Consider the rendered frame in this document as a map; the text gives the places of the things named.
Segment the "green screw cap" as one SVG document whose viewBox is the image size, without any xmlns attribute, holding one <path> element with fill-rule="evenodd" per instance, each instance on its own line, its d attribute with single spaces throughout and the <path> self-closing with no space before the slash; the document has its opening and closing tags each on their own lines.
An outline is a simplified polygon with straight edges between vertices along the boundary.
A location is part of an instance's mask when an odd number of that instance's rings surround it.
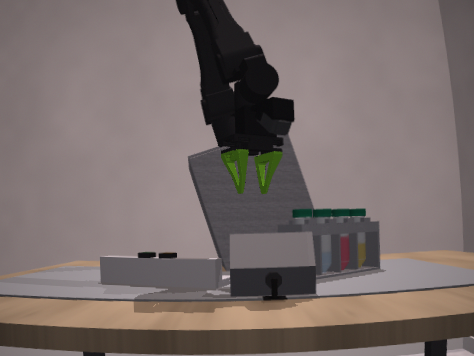
<svg viewBox="0 0 474 356">
<path fill-rule="evenodd" d="M 332 217 L 350 216 L 349 209 L 332 209 Z"/>
<path fill-rule="evenodd" d="M 312 209 L 293 209 L 293 218 L 312 217 Z"/>
<path fill-rule="evenodd" d="M 313 217 L 332 217 L 331 209 L 313 209 Z"/>
<path fill-rule="evenodd" d="M 366 216 L 366 209 L 349 209 L 351 216 Z"/>
</svg>

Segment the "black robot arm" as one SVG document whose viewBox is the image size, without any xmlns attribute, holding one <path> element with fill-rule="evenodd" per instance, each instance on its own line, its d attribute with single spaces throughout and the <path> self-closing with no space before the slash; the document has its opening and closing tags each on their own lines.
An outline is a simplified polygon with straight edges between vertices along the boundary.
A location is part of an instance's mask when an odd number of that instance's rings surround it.
<svg viewBox="0 0 474 356">
<path fill-rule="evenodd" d="M 176 0 L 176 4 L 193 34 L 200 66 L 201 106 L 218 146 L 219 139 L 235 134 L 235 127 L 236 134 L 288 135 L 295 120 L 294 100 L 267 99 L 278 86 L 278 73 L 267 63 L 262 47 L 255 45 L 234 20 L 225 2 Z M 236 82 L 234 91 L 229 86 L 232 82 Z"/>
</svg>

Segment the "grey flat mat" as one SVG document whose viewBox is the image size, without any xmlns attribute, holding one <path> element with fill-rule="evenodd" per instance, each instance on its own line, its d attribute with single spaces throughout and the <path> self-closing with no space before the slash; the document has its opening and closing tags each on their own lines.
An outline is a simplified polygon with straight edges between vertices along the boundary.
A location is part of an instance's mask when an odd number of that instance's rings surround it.
<svg viewBox="0 0 474 356">
<path fill-rule="evenodd" d="M 316 279 L 316 294 L 285 296 L 287 300 L 310 299 L 474 286 L 472 269 L 409 258 L 396 260 L 380 260 L 380 269 L 376 270 Z M 98 266 L 88 266 L 93 270 L 86 266 L 67 267 L 1 279 L 0 296 L 141 302 L 263 300 L 263 296 L 231 297 L 230 284 L 214 289 L 105 283 L 101 282 Z"/>
</svg>

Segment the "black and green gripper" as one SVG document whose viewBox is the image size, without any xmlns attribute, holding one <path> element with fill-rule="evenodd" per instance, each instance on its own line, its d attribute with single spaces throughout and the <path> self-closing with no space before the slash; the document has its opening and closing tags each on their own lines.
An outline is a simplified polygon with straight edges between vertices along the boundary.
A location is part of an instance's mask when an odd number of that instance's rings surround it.
<svg viewBox="0 0 474 356">
<path fill-rule="evenodd" d="M 272 176 L 282 158 L 282 149 L 273 148 L 273 145 L 283 146 L 283 138 L 236 134 L 236 127 L 235 134 L 219 139 L 219 147 L 230 147 L 221 151 L 221 159 L 233 179 L 238 194 L 244 192 L 248 156 L 259 155 L 259 152 L 261 155 L 254 157 L 256 171 L 261 194 L 267 193 Z M 239 178 L 235 161 L 238 165 Z M 268 162 L 266 179 L 264 179 L 265 165 Z"/>
</svg>

